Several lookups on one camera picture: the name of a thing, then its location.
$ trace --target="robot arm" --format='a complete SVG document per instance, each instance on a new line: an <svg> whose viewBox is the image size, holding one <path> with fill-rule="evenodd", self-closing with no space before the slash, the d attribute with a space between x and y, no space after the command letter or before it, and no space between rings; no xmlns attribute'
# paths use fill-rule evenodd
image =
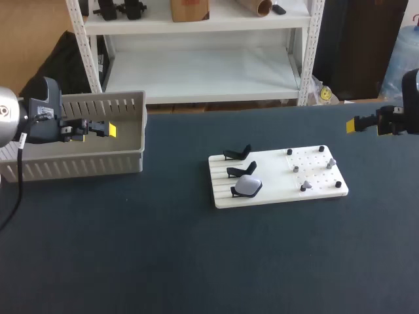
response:
<svg viewBox="0 0 419 314"><path fill-rule="evenodd" d="M45 78L45 90L44 100L18 101L11 90L0 88L0 147L19 141L22 132L27 133L26 142L32 144L84 141L90 131L101 137L116 137L116 128L109 122L64 120L57 82Z"/></svg>
<svg viewBox="0 0 419 314"><path fill-rule="evenodd" d="M402 81L403 107L384 106L367 117L356 116L346 123L346 132L377 126L379 135L419 134L419 69L405 74Z"/></svg>

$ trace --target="white sticker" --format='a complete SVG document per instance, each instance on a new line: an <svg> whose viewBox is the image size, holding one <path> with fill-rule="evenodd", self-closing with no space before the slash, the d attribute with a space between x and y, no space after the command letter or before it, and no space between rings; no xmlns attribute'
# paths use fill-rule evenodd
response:
<svg viewBox="0 0 419 314"><path fill-rule="evenodd" d="M43 106L38 106L38 114L44 114L44 113L50 113L52 116L54 116L54 109L43 107Z"/></svg>
<svg viewBox="0 0 419 314"><path fill-rule="evenodd" d="M9 122L12 118L12 109L6 105L0 105L0 121Z"/></svg>
<svg viewBox="0 0 419 314"><path fill-rule="evenodd" d="M22 134L20 135L20 140L19 140L19 147L18 147L19 149L24 149L26 137L27 137L27 134L22 132Z"/></svg>

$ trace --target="wall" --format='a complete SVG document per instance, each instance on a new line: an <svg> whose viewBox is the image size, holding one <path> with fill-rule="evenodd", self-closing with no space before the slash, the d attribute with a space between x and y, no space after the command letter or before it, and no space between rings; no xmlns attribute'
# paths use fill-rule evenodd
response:
<svg viewBox="0 0 419 314"><path fill-rule="evenodd" d="M67 29L64 0L0 0L0 86L15 94L37 72Z"/></svg>

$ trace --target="cardboard box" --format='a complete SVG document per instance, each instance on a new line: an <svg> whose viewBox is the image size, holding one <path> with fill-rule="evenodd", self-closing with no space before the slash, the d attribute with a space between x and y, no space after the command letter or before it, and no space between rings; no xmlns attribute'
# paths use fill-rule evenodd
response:
<svg viewBox="0 0 419 314"><path fill-rule="evenodd" d="M210 0L170 0L174 22L209 20Z"/></svg>

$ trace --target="black cable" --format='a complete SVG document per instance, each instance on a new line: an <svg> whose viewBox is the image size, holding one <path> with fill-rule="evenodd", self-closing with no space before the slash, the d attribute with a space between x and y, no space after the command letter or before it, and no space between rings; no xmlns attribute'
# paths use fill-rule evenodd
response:
<svg viewBox="0 0 419 314"><path fill-rule="evenodd" d="M13 210L9 213L5 221L0 225L0 232L3 231L3 229L7 226L7 224L12 220L14 214L18 211L20 202L22 201L22 194L23 194L23 188L24 188L24 180L23 180L23 171L22 171L22 155L23 155L23 149L18 149L18 184L19 184L19 195L18 195L18 201L16 202L16 205L14 206Z"/></svg>
<svg viewBox="0 0 419 314"><path fill-rule="evenodd" d="M34 120L32 120L31 122L28 122L23 130L22 133L26 133L29 134L29 131L31 130L32 125L34 125L35 123L39 122L39 121L45 121L45 120L49 120L51 119L51 116L48 116L48 118L46 118L45 114L40 114L38 116L36 116L34 118ZM22 201L22 196L23 196L23 191L24 191L24 178L23 178L23 170L22 170L22 156L24 153L24 148L22 146L22 148L18 149L18 184L19 184L19 195L18 195L18 200L16 202L16 205L13 207L13 210L9 213L9 215L7 216L7 218L5 219L5 221L3 221L3 223L0 225L0 233L3 231L4 228L6 228L7 224L12 220L14 214L16 214L16 212L18 211L20 202Z"/></svg>

